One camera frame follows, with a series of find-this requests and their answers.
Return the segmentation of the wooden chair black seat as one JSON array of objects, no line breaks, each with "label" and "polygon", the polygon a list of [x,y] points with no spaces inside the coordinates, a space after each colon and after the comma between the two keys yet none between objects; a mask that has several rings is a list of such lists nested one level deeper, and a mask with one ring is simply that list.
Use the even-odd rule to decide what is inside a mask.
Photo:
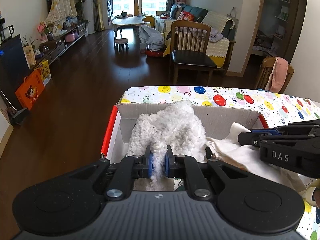
[{"label": "wooden chair black seat", "polygon": [[208,72],[207,84],[210,84],[217,65],[206,54],[211,27],[209,25],[176,20],[171,24],[170,70],[174,70],[173,84],[178,81],[181,69]]}]

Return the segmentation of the white fluffy cloth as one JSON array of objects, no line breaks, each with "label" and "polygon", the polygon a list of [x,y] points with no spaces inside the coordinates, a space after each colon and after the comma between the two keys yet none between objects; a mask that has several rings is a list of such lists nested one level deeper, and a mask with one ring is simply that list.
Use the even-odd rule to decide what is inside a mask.
[{"label": "white fluffy cloth", "polygon": [[178,181],[164,175],[168,145],[174,155],[184,154],[204,162],[206,134],[201,120],[195,115],[190,101],[176,101],[155,114],[141,114],[132,130],[127,156],[144,155],[150,145],[152,175],[137,179],[136,191],[174,191]]}]

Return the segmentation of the white coffee table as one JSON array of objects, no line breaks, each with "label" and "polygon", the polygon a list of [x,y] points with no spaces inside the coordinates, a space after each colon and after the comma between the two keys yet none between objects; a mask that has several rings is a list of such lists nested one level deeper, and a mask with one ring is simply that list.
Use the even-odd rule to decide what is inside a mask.
[{"label": "white coffee table", "polygon": [[138,28],[140,25],[143,25],[145,16],[132,16],[117,19],[115,18],[112,21],[112,29],[114,30],[114,40],[117,39],[117,33],[122,32],[123,29],[135,29]]}]

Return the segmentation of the small wooden stool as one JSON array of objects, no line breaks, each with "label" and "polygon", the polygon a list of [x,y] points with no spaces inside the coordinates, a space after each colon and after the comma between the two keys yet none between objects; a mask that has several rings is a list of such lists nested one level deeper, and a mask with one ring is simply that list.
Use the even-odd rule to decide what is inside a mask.
[{"label": "small wooden stool", "polygon": [[127,38],[117,38],[114,41],[114,48],[116,53],[129,51],[129,40]]}]

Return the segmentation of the tv console cabinet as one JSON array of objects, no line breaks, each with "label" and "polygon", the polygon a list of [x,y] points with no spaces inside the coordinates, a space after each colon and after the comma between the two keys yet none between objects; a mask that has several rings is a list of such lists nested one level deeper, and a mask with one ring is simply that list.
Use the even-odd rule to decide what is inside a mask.
[{"label": "tv console cabinet", "polygon": [[36,64],[32,65],[30,69],[37,67],[41,62],[46,60],[49,64],[53,63],[86,34],[86,25],[83,22],[77,26],[67,28],[63,35],[54,37],[52,41],[41,44],[39,46],[41,57],[36,59]]}]

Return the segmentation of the wooden chair with towel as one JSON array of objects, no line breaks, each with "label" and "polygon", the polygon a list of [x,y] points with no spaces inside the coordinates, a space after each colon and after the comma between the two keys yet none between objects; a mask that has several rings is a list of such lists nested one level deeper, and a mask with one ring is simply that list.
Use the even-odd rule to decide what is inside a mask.
[{"label": "wooden chair with towel", "polygon": [[[285,75],[284,83],[278,91],[275,91],[274,89],[271,89],[272,75],[274,75],[274,66],[282,67],[285,63],[287,63],[287,74]],[[285,59],[282,59],[281,57],[266,57],[263,59],[263,62],[260,66],[258,79],[255,83],[254,88],[283,94],[294,72],[294,68],[291,65],[289,65]]]}]

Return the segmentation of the balloon print tablecloth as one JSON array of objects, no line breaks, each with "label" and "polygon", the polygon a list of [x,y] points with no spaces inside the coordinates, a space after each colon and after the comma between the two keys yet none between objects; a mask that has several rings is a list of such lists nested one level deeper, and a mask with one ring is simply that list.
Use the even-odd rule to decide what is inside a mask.
[{"label": "balloon print tablecloth", "polygon": [[[217,135],[207,137],[222,140],[229,135],[232,123],[245,128],[274,128],[291,122],[319,118],[319,103],[291,95],[251,89],[190,86],[132,87],[124,92],[120,103],[170,104],[188,100],[193,105],[207,106],[214,114],[213,126]],[[319,239],[319,179],[298,174],[306,186],[300,193],[305,202],[305,213],[298,232],[308,239]]]}]

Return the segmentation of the cream cloth napkin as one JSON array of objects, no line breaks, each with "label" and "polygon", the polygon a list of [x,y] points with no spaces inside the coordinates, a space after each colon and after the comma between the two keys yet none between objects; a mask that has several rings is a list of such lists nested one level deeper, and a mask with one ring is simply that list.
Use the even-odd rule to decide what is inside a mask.
[{"label": "cream cloth napkin", "polygon": [[232,123],[229,135],[222,139],[206,138],[214,158],[231,164],[241,170],[250,172],[265,179],[285,185],[298,193],[306,190],[299,175],[295,172],[276,167],[260,160],[259,149],[252,145],[241,146],[238,135],[249,130],[239,123]]}]

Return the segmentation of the red cardboard box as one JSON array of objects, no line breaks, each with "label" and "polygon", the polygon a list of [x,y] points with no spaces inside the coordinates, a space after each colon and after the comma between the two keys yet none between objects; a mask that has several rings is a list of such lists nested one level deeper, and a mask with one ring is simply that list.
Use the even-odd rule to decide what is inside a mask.
[{"label": "red cardboard box", "polygon": [[149,179],[139,179],[135,190],[173,191],[177,183],[164,176],[166,151],[204,162],[205,148],[214,156],[245,171],[272,180],[273,168],[259,159],[252,146],[240,146],[238,135],[256,127],[256,111],[212,106],[194,106],[190,101],[122,103],[101,151],[112,163],[129,155],[143,155],[151,147],[154,165]]}]

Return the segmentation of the pink towel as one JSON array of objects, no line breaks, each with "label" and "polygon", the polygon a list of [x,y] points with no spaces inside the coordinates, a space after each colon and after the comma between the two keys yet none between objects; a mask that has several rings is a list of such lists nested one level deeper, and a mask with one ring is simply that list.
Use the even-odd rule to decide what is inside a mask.
[{"label": "pink towel", "polygon": [[286,80],[288,67],[289,64],[285,59],[277,56],[275,57],[272,72],[269,75],[265,88],[266,91],[272,93],[280,92]]}]

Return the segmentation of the orange gift bag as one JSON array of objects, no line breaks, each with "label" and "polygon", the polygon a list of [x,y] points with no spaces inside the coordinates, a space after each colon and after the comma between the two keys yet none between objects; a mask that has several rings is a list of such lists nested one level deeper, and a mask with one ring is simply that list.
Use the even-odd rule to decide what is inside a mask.
[{"label": "orange gift bag", "polygon": [[23,83],[16,90],[15,94],[23,108],[32,109],[38,100],[45,86],[38,70],[33,71],[28,77],[24,78]]}]

